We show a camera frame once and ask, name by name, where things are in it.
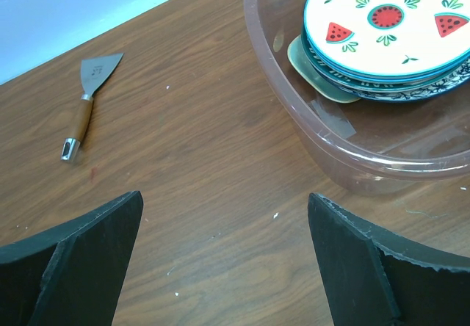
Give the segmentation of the teal rim lettered plate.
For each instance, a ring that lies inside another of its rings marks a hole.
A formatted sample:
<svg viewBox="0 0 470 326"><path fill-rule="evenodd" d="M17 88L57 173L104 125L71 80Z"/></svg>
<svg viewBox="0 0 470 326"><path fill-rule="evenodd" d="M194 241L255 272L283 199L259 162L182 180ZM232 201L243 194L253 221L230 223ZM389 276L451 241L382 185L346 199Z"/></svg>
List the teal rim lettered plate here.
<svg viewBox="0 0 470 326"><path fill-rule="evenodd" d="M349 77L344 73L335 71L325 62L323 62L311 47L306 35L306 31L304 29L301 32L301 42L303 44L304 52L309 62L318 70L321 75L329 78L337 84L343 85L344 87L349 87L357 90L376 93L403 92L417 90L429 86L440 87L448 81L457 82L457 84L460 84L464 78L469 76L469 60L466 60L459 67L455 67L439 76L434 76L431 79L425 81L414 81L405 84L384 84L372 81L361 81Z"/></svg>

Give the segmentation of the light blue rectangular dish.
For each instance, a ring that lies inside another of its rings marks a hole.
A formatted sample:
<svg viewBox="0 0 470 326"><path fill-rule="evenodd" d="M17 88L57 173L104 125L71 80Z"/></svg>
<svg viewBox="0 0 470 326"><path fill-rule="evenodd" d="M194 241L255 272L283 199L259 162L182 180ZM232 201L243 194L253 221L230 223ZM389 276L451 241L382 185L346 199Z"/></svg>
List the light blue rectangular dish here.
<svg viewBox="0 0 470 326"><path fill-rule="evenodd" d="M302 76L320 95L340 104L351 104L360 98L347 93L324 79L309 62L304 52L302 41L298 35L287 48L287 57L291 66Z"/></svg>

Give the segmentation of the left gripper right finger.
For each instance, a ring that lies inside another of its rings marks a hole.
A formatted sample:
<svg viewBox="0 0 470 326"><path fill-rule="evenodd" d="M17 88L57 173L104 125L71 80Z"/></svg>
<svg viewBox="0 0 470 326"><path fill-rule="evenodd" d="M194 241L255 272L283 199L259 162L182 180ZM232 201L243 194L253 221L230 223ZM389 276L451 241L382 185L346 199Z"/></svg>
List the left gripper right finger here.
<svg viewBox="0 0 470 326"><path fill-rule="evenodd" d="M335 325L469 324L469 258L406 239L316 193L308 223Z"/></svg>

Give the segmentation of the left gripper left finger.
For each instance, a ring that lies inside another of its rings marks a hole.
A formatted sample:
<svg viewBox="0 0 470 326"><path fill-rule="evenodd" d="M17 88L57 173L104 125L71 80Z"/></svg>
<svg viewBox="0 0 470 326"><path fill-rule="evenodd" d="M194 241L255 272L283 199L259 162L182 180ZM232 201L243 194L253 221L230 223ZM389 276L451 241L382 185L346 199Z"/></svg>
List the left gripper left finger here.
<svg viewBox="0 0 470 326"><path fill-rule="evenodd" d="M1 324L111 325L142 211L127 192L1 247Z"/></svg>

